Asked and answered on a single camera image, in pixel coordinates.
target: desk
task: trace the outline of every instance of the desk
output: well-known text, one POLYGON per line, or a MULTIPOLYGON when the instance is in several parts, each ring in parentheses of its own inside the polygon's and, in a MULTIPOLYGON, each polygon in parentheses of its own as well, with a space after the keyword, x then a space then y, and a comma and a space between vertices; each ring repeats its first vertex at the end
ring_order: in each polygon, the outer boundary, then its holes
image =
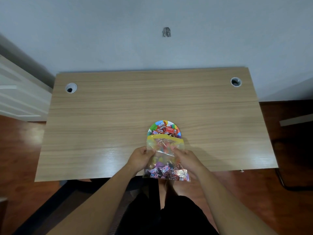
POLYGON ((277 167, 248 68, 65 73, 35 181, 111 177, 159 120, 174 122, 211 171, 277 167), (76 92, 65 91, 69 83, 76 92))

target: reddish-brown floor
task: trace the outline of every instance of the reddish-brown floor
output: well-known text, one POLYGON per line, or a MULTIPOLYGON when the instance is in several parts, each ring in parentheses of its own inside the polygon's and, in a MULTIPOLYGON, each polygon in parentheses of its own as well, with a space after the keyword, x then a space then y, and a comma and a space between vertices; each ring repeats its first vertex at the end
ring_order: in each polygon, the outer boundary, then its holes
MULTIPOLYGON (((271 140, 292 139, 275 145, 278 164, 288 185, 313 185, 312 150, 305 132, 312 123, 280 127, 279 121, 313 113, 313 101, 261 103, 271 140)), ((36 182, 34 177, 44 124, 0 116, 0 197, 8 197, 2 234, 11 234, 57 189, 58 182, 36 182)), ((273 169, 216 172, 219 180, 279 234, 311 234, 313 192, 290 192, 279 184, 273 169)), ((196 180, 175 182, 178 194, 199 205, 213 219, 196 180)), ((160 186, 164 206, 164 191, 160 186)))

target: plastic bag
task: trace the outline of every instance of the plastic bag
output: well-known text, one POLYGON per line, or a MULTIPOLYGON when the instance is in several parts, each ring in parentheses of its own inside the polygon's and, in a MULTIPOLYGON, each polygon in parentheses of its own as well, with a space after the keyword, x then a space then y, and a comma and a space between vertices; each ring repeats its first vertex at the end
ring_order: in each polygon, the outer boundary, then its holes
POLYGON ((171 145, 180 150, 185 149, 184 140, 181 138, 174 138, 166 134, 147 137, 147 150, 154 149, 156 153, 144 170, 144 178, 190 181, 187 170, 182 168, 179 159, 174 156, 171 145))

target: person's left arm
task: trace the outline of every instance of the person's left arm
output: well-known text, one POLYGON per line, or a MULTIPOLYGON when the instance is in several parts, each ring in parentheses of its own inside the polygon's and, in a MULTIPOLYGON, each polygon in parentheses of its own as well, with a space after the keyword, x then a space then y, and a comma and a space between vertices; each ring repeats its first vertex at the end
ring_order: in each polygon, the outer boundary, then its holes
POLYGON ((147 151, 146 147, 135 149, 121 170, 48 235, 107 234, 130 179, 147 165, 154 153, 147 151))

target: person's right arm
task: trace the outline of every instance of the person's right arm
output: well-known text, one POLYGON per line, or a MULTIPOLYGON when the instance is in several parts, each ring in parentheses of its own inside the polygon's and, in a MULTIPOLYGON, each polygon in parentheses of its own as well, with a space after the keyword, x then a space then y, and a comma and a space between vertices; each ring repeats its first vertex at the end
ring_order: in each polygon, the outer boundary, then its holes
POLYGON ((221 235, 277 234, 233 196, 189 150, 173 148, 182 166, 196 175, 221 235))

